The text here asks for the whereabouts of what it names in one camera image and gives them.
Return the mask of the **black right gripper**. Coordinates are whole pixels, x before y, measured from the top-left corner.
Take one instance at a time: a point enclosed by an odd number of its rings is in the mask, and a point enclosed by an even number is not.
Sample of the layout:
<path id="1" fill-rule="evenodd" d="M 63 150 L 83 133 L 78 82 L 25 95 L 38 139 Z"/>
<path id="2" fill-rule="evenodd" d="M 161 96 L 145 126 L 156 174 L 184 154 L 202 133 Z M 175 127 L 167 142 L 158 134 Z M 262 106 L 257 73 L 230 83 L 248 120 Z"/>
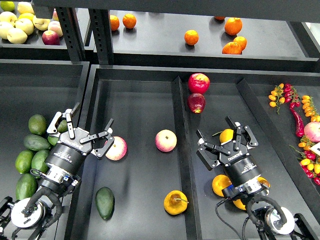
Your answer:
<path id="1" fill-rule="evenodd" d="M 255 195 L 268 195 L 269 191 L 258 181 L 262 171 L 248 152 L 249 149 L 259 145 L 251 128 L 233 121 L 228 115 L 225 117 L 225 121 L 233 130 L 232 140 L 215 145 L 209 143 L 201 130 L 197 129 L 196 135 L 199 138 L 197 156 L 209 171 L 223 165 L 223 169 L 233 185 L 231 190 L 234 193 L 244 194 L 249 198 Z M 246 145 L 242 144 L 242 137 L 244 137 Z"/>

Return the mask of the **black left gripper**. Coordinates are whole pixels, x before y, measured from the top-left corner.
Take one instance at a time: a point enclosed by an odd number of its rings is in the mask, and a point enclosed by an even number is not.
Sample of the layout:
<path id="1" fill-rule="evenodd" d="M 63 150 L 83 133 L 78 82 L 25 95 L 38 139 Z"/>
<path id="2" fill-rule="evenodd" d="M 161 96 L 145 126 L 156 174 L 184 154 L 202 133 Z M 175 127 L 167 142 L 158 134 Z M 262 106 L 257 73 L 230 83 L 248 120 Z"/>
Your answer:
<path id="1" fill-rule="evenodd" d="M 46 177 L 51 181 L 62 181 L 76 175 L 88 154 L 101 159 L 114 143 L 111 128 L 114 123 L 113 118 L 109 120 L 104 131 L 99 133 L 89 134 L 79 127 L 74 129 L 72 118 L 79 107 L 80 103 L 77 102 L 73 108 L 68 108 L 65 112 L 56 112 L 46 130 L 51 137 L 60 136 L 59 142 L 45 160 L 49 166 Z M 62 120 L 66 120 L 67 132 L 61 134 L 58 127 Z M 95 149 L 93 144 L 98 140 L 106 140 L 106 143 L 103 147 Z"/>

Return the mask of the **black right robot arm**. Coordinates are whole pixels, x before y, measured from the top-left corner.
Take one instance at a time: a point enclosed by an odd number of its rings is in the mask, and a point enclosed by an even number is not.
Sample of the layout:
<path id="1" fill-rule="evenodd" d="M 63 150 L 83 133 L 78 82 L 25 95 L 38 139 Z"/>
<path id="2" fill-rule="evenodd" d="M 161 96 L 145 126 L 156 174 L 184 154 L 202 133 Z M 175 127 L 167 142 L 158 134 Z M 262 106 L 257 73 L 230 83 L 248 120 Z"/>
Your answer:
<path id="1" fill-rule="evenodd" d="M 221 181 L 223 200 L 216 206 L 226 201 L 240 201 L 248 215 L 245 221 L 255 225 L 262 240 L 275 240 L 285 235 L 293 240 L 318 239 L 302 214 L 292 214 L 268 196 L 270 188 L 266 182 L 259 181 L 262 172 L 249 152 L 259 145 L 250 127 L 229 116 L 225 121 L 233 132 L 229 140 L 219 145 L 209 143 L 200 130 L 196 132 L 199 138 L 197 156 L 210 171 L 221 166 L 229 180 Z"/>

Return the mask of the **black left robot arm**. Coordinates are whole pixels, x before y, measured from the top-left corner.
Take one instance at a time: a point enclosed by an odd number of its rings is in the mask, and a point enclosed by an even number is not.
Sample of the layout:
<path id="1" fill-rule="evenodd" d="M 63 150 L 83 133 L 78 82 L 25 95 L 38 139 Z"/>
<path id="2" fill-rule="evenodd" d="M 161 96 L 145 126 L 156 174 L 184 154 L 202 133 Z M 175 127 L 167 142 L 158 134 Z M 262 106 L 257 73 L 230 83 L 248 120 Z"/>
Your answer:
<path id="1" fill-rule="evenodd" d="M 29 239 L 38 240 L 47 228 L 53 225 L 64 212 L 61 198 L 74 192 L 81 184 L 78 171 L 89 154 L 101 159 L 114 143 L 110 119 L 102 132 L 90 134 L 74 127 L 72 118 L 79 103 L 65 112 L 58 111 L 46 132 L 58 141 L 45 160 L 48 171 L 32 169 L 31 174 L 40 178 L 36 192 L 26 199 L 13 201 L 6 197 L 0 203 L 0 229 L 12 223 L 16 226 L 11 238 L 21 230 L 33 230 Z"/>

